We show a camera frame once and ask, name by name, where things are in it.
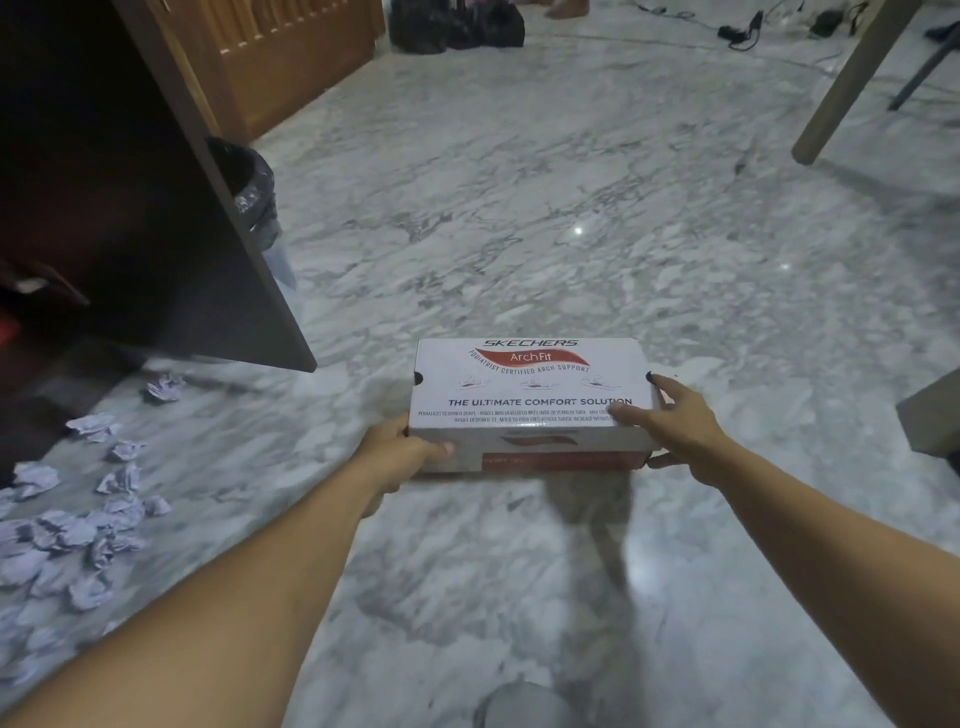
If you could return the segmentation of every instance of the metal chair leg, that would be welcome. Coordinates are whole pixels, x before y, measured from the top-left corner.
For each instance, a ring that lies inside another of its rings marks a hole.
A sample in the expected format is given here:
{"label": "metal chair leg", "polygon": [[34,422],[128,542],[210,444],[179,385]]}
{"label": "metal chair leg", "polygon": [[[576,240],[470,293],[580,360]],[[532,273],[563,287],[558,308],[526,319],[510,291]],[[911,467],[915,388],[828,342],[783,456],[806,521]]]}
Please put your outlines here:
{"label": "metal chair leg", "polygon": [[947,54],[957,47],[960,47],[960,25],[957,25],[950,31],[950,35],[940,44],[937,52],[927,59],[926,63],[921,66],[920,70],[917,71],[912,79],[906,82],[906,86],[894,97],[894,100],[890,102],[890,106],[887,107],[887,109],[896,111],[903,106],[903,102],[910,98],[910,94],[917,90],[917,86],[922,84],[926,77],[930,75],[930,72],[940,65],[940,61],[946,58]]}

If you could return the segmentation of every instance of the foot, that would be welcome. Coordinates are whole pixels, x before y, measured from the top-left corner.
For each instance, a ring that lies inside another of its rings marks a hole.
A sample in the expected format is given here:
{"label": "foot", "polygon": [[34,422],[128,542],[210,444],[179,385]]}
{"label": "foot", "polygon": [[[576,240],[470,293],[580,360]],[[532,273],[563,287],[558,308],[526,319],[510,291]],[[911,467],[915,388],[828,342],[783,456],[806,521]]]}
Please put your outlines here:
{"label": "foot", "polygon": [[590,12],[590,0],[557,0],[546,12],[554,20],[569,20],[571,17],[583,17]]}
{"label": "foot", "polygon": [[533,683],[508,683],[481,708],[480,728],[590,728],[570,704]]}

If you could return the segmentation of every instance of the hand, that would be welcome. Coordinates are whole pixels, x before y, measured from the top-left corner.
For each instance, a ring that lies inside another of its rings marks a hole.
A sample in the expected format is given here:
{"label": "hand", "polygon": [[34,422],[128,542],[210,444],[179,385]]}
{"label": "hand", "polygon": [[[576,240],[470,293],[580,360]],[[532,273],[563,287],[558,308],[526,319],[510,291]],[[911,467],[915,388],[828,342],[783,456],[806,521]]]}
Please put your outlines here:
{"label": "hand", "polygon": [[688,465],[691,474],[705,485],[715,480],[715,466],[720,455],[733,446],[717,424],[713,410],[699,392],[694,392],[669,376],[648,374],[647,379],[665,392],[671,403],[660,396],[662,409],[641,409],[615,402],[611,416],[622,425],[643,427],[667,453],[647,461],[653,470],[672,465]]}
{"label": "hand", "polygon": [[437,445],[408,437],[405,432],[409,420],[409,414],[403,414],[368,429],[347,463],[347,467],[360,470],[372,485],[372,500],[364,518],[376,512],[384,493],[395,493],[400,483],[409,480],[427,462],[445,460],[453,452],[449,443]]}

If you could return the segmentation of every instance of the red swoosh graphic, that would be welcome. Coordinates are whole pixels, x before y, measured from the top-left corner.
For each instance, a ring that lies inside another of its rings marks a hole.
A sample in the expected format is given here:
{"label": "red swoosh graphic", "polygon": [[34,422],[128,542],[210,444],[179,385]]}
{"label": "red swoosh graphic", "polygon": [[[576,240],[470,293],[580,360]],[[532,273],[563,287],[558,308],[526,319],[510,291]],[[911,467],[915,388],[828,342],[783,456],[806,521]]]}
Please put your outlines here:
{"label": "red swoosh graphic", "polygon": [[518,448],[532,448],[537,445],[572,445],[574,448],[579,444],[572,437],[566,435],[538,435],[537,437],[504,437],[504,442],[516,445]]}
{"label": "red swoosh graphic", "polygon": [[487,349],[478,349],[477,353],[501,367],[533,367],[558,361],[589,366],[584,359],[566,349],[521,349],[516,352],[491,352]]}

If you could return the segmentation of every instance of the wooden table leg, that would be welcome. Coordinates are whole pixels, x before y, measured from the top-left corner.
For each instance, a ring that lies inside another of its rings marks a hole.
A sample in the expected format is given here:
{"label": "wooden table leg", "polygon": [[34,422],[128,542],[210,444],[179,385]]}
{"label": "wooden table leg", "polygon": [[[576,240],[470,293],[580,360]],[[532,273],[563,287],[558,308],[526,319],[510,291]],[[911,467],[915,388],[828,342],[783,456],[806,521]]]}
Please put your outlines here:
{"label": "wooden table leg", "polygon": [[800,164],[816,160],[920,5],[921,0],[886,0],[880,6],[824,100],[806,122],[793,145],[793,159]]}

